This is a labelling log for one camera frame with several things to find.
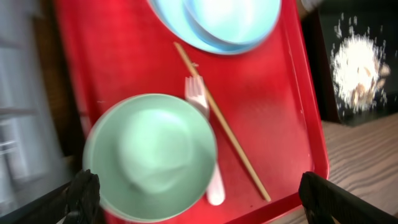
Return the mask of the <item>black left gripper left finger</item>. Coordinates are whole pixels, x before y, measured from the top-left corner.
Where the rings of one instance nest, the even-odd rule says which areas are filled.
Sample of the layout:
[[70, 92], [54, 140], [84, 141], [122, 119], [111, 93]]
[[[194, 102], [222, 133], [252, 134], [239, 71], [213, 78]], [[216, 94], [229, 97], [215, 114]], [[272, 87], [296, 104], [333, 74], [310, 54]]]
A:
[[89, 169], [48, 194], [1, 217], [1, 224], [87, 223], [96, 218], [100, 203], [100, 182]]

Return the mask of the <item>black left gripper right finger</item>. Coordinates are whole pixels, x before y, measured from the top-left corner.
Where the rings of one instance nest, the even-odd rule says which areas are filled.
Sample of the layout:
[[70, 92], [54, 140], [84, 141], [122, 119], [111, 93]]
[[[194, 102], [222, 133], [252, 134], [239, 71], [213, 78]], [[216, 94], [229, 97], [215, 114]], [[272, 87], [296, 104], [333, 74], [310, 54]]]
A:
[[309, 224], [397, 224], [397, 218], [313, 172], [302, 175], [298, 190]]

